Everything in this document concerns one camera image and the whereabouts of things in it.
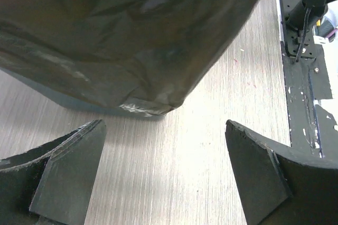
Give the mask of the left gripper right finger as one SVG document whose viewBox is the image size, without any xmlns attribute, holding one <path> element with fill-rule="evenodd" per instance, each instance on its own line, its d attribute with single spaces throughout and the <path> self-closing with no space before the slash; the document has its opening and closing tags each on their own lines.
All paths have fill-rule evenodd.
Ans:
<svg viewBox="0 0 338 225">
<path fill-rule="evenodd" d="M 228 120 L 226 144 L 247 224 L 337 224 L 337 161 Z"/>
</svg>

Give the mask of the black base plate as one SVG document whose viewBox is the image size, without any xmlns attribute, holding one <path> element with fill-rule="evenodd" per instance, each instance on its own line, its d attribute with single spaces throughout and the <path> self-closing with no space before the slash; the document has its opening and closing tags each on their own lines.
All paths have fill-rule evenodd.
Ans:
<svg viewBox="0 0 338 225">
<path fill-rule="evenodd" d="M 298 62 L 295 57 L 301 32 L 288 26 L 289 13 L 301 0 L 279 0 L 283 38 L 281 42 L 291 146 L 303 153 L 337 159 L 337 122 L 323 47 L 315 42 L 312 30 L 306 33 L 305 47 Z"/>
</svg>

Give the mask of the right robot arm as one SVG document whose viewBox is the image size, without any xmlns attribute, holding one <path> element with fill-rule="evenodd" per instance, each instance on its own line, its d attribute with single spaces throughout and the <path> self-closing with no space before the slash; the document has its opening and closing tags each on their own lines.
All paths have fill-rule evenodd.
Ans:
<svg viewBox="0 0 338 225">
<path fill-rule="evenodd" d="M 291 30 L 308 30 L 336 0 L 280 0 L 283 23 Z"/>
</svg>

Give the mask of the dark green trash bin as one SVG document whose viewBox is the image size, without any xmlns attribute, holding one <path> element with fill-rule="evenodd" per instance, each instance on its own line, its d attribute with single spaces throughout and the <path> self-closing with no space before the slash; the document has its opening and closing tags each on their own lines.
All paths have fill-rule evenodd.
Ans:
<svg viewBox="0 0 338 225">
<path fill-rule="evenodd" d="M 41 85 L 33 80 L 30 80 L 26 77 L 23 77 L 9 70 L 1 68 L 1 71 L 7 73 L 11 77 L 27 85 L 28 87 L 32 88 L 33 90 L 37 91 L 38 93 L 42 94 L 43 96 L 47 97 L 48 99 L 50 99 L 51 101 L 60 105 L 63 108 L 73 109 L 76 111 L 86 111 L 89 113 L 92 112 L 92 113 L 97 113 L 97 114 L 110 115 L 110 116 L 142 119 L 142 120 L 147 120 L 147 121 L 160 121 L 165 117 L 165 116 L 150 115 L 144 112 L 129 112 L 119 107 L 118 108 L 102 108 L 100 106 L 92 105 L 82 100 L 79 100 L 77 98 L 54 91 L 44 85 Z"/>
</svg>

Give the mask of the black trash bag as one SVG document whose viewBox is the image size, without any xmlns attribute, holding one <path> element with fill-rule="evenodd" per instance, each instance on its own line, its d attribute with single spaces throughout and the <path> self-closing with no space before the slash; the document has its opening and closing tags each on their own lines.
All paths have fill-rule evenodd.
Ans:
<svg viewBox="0 0 338 225">
<path fill-rule="evenodd" d="M 1 68 L 102 108 L 180 107 L 259 0 L 1 0 Z"/>
</svg>

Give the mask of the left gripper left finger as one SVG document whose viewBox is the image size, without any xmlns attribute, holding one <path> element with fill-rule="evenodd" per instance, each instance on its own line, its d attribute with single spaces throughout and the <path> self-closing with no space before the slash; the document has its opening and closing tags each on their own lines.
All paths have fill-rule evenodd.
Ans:
<svg viewBox="0 0 338 225">
<path fill-rule="evenodd" d="M 106 139 L 103 120 L 1 160 L 1 224 L 84 224 Z"/>
</svg>

